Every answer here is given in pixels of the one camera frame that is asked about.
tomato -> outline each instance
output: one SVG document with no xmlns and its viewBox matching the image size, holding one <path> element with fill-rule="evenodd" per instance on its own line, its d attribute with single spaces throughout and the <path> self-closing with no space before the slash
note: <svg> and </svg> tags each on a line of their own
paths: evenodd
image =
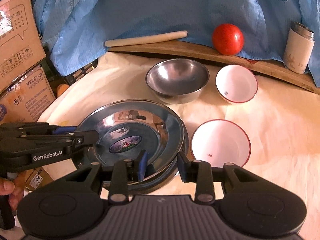
<svg viewBox="0 0 320 240">
<path fill-rule="evenodd" d="M 212 34 L 212 43 L 215 49 L 223 55 L 239 53 L 244 45 L 241 30 L 229 23 L 219 25 Z"/>
</svg>

bowl rim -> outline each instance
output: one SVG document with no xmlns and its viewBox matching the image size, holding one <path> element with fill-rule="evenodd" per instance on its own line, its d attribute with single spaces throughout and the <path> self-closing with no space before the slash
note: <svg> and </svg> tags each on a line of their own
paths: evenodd
<svg viewBox="0 0 320 240">
<path fill-rule="evenodd" d="M 220 91 L 219 91 L 219 89 L 218 89 L 218 85 L 217 85 L 217 77 L 218 77 L 219 72 L 220 72 L 223 68 L 229 67 L 229 66 L 238 66 L 238 67 L 244 68 L 245 70 L 248 71 L 248 73 L 250 73 L 250 75 L 253 75 L 254 79 L 256 80 L 257 89 L 256 89 L 254 95 L 253 95 L 252 97 L 250 97 L 248 100 L 245 100 L 245 101 L 232 101 L 232 100 L 226 98 L 224 95 L 222 95 L 222 94 L 220 93 Z M 259 88 L 258 81 L 257 81 L 257 78 L 256 78 L 255 74 L 254 74 L 250 69 L 248 69 L 248 68 L 246 68 L 246 67 L 244 67 L 244 66 L 242 66 L 242 65 L 238 65 L 238 64 L 226 65 L 226 66 L 224 66 L 223 68 L 221 68 L 221 69 L 217 72 L 217 75 L 216 75 L 216 82 L 215 82 L 215 83 L 216 83 L 216 88 L 217 88 L 217 91 L 218 91 L 219 95 L 221 95 L 226 101 L 229 101 L 229 102 L 235 103 L 235 104 L 243 104 L 243 103 L 246 103 L 246 102 L 249 102 L 250 100 L 252 100 L 252 99 L 255 97 L 255 95 L 257 94 L 258 88 Z"/>
<path fill-rule="evenodd" d="M 208 120 L 208 121 L 202 123 L 201 125 L 199 125 L 199 126 L 195 129 L 195 131 L 193 132 L 193 134 L 192 134 L 192 136 L 191 136 L 190 144 L 189 144 L 191 156 L 193 157 L 193 159 L 196 160 L 196 157 L 195 157 L 195 155 L 194 155 L 194 153 L 193 153 L 193 150 L 192 150 L 192 141 L 193 141 L 193 137 L 194 137 L 196 131 L 197 131 L 202 125 L 204 125 L 204 124 L 206 124 L 206 123 L 208 123 L 208 122 L 213 122 L 213 121 L 225 121 L 225 122 L 229 122 L 229 123 L 231 123 L 231 124 L 239 127 L 239 128 L 242 130 L 242 132 L 244 133 L 244 135 L 247 137 L 248 144 L 249 144 L 249 154 L 248 154 L 248 157 L 247 157 L 247 159 L 245 160 L 244 164 L 241 165 L 241 167 L 243 168 L 243 167 L 247 164 L 247 162 L 249 161 L 250 156 L 251 156 L 251 141 L 250 141 L 250 139 L 249 139 L 249 136 L 248 136 L 247 133 L 245 132 L 245 130 L 244 130 L 240 125 L 238 125 L 238 124 L 236 124 L 235 122 L 232 122 L 232 121 L 230 121 L 230 120 L 226 120 L 226 119 L 211 119 L 211 120 Z"/>
<path fill-rule="evenodd" d="M 156 66 L 159 65 L 160 63 L 164 63 L 164 62 L 167 62 L 167 61 L 182 60 L 182 59 L 183 59 L 183 60 L 188 60 L 188 61 L 196 62 L 196 63 L 200 64 L 200 66 L 201 66 L 202 68 L 204 68 L 204 70 L 206 71 L 206 73 L 207 73 L 207 80 L 205 81 L 204 85 L 203 85 L 201 88 L 199 88 L 199 89 L 197 89 L 197 90 L 195 90 L 195 91 L 192 91 L 192 92 L 190 92 L 190 93 L 186 93 L 186 94 L 164 94 L 164 93 L 161 93 L 161 92 L 159 92 L 159 91 L 157 91 L 157 90 L 154 90 L 154 89 L 149 85 L 148 80 L 147 80 L 147 77 L 148 77 L 150 71 L 151 71 L 154 67 L 156 67 Z M 210 73 L 209 73 L 208 68 L 207 68 L 204 64 L 200 63 L 199 61 L 196 61 L 196 60 L 193 60 L 193 59 L 189 59 L 189 58 L 172 58 L 172 59 L 167 59 L 167 60 L 158 62 L 157 64 L 153 65 L 153 66 L 147 71 L 146 76 L 145 76 L 146 84 L 147 84 L 147 86 L 148 86 L 152 91 L 154 91 L 154 92 L 156 92 L 156 93 L 158 93 L 159 95 L 162 95 L 162 96 L 172 96 L 172 97 L 174 97 L 174 96 L 184 96 L 184 95 L 189 95 L 189 94 L 198 92 L 198 91 L 200 91 L 201 89 L 203 89 L 203 88 L 207 85 L 207 83 L 209 82 L 209 79 L 210 79 Z"/>
</svg>

stainless steel bowl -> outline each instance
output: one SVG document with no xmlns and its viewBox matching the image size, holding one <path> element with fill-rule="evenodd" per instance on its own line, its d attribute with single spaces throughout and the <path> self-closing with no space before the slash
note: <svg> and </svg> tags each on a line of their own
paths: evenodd
<svg viewBox="0 0 320 240">
<path fill-rule="evenodd" d="M 161 101 L 184 104 L 200 96 L 209 77 L 209 71 L 203 64 L 191 59 L 176 58 L 150 68 L 146 83 Z"/>
</svg>

thermos lid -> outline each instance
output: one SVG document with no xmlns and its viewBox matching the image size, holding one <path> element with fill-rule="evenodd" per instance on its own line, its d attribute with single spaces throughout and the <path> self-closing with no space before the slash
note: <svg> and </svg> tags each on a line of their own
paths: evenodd
<svg viewBox="0 0 320 240">
<path fill-rule="evenodd" d="M 291 29 L 302 37 L 308 39 L 309 41 L 314 41 L 315 33 L 310 30 L 308 27 L 304 26 L 301 23 L 293 22 Z"/>
</svg>

barcode label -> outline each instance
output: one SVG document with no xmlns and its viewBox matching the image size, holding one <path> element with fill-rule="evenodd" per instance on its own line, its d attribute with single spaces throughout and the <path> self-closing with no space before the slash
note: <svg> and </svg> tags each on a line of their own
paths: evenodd
<svg viewBox="0 0 320 240">
<path fill-rule="evenodd" d="M 37 188 L 40 185 L 42 180 L 43 178 L 39 174 L 36 174 L 29 184 L 31 187 Z"/>
</svg>

